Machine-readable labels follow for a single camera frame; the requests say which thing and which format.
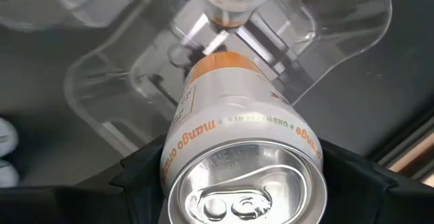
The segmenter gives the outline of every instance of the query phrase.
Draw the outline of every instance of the second can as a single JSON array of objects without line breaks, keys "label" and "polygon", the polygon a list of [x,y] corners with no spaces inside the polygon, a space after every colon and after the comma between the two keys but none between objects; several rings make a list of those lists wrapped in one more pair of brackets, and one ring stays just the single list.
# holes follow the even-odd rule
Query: second can
[{"label": "second can", "polygon": [[193,67],[161,158],[172,224],[318,223],[321,169],[317,137],[252,61]]}]

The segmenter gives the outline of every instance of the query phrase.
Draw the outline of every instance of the transparent plastic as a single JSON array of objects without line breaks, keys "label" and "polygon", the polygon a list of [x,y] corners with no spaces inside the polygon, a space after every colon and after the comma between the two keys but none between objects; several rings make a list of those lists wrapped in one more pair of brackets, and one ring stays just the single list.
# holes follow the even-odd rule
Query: transparent plastic
[{"label": "transparent plastic", "polygon": [[251,58],[292,103],[337,64],[375,45],[391,0],[268,0],[238,29],[204,0],[141,0],[113,36],[68,70],[71,108],[127,155],[167,132],[191,65],[217,49]]},{"label": "transparent plastic", "polygon": [[53,25],[105,27],[132,0],[0,0],[0,24],[20,31]]}]

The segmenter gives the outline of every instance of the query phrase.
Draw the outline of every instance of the orange stripe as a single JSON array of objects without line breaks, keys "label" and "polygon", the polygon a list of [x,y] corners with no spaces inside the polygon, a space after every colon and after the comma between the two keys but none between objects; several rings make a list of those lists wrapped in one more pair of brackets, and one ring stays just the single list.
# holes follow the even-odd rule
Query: orange stripe
[{"label": "orange stripe", "polygon": [[212,21],[221,27],[235,28],[235,27],[238,27],[238,26],[244,24],[247,21],[247,19],[243,20],[243,21],[232,20],[232,21],[225,22],[222,18],[215,16],[215,17],[213,17]]},{"label": "orange stripe", "polygon": [[202,58],[194,67],[190,82],[208,72],[221,68],[244,68],[260,73],[258,67],[247,57],[235,52],[217,52]]}]

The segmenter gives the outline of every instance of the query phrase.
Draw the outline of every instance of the can lid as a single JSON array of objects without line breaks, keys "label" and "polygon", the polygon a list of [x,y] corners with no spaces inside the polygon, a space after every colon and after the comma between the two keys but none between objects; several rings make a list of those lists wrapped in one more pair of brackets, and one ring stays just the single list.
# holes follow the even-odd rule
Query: can lid
[{"label": "can lid", "polygon": [[321,171],[297,149],[268,141],[230,142],[181,171],[168,211],[177,224],[311,224],[320,220],[326,198]]}]

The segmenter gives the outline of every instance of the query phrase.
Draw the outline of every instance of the can top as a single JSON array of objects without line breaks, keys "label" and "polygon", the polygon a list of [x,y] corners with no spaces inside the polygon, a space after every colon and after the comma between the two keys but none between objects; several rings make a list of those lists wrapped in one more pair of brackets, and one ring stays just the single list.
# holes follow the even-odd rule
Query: can top
[{"label": "can top", "polygon": [[312,224],[320,220],[326,199],[320,170],[297,149],[231,141],[181,171],[168,210],[171,222],[182,224]]}]

